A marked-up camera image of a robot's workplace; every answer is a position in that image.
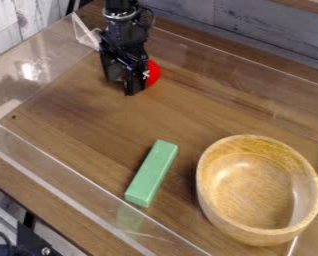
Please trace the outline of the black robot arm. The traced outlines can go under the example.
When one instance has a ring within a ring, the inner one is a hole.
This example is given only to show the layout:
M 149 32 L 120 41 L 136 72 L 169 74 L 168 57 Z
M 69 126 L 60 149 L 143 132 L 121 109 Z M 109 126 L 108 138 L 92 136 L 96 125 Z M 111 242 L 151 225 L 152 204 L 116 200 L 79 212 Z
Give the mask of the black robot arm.
M 105 28 L 99 32 L 99 54 L 104 75 L 132 96 L 145 89 L 149 78 L 144 45 L 153 13 L 137 0 L 105 0 L 103 16 Z

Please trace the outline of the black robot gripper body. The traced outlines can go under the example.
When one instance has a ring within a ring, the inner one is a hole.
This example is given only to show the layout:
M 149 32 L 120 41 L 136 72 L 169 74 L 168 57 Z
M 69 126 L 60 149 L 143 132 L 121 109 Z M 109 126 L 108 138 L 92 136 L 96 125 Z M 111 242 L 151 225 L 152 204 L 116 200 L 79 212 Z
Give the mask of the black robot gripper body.
M 115 64 L 145 67 L 145 43 L 153 25 L 152 13 L 104 13 L 105 27 L 100 32 L 100 58 L 104 67 Z

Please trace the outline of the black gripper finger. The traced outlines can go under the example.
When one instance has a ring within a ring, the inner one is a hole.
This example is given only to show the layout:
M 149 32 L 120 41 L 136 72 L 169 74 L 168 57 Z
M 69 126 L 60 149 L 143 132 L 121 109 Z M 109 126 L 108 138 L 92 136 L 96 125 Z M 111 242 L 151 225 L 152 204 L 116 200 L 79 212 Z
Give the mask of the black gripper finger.
M 100 51 L 100 61 L 105 78 L 112 82 L 124 82 L 124 64 L 120 61 L 121 55 L 112 51 Z
M 145 89 L 149 78 L 147 61 L 135 61 L 124 66 L 124 94 L 133 96 Z

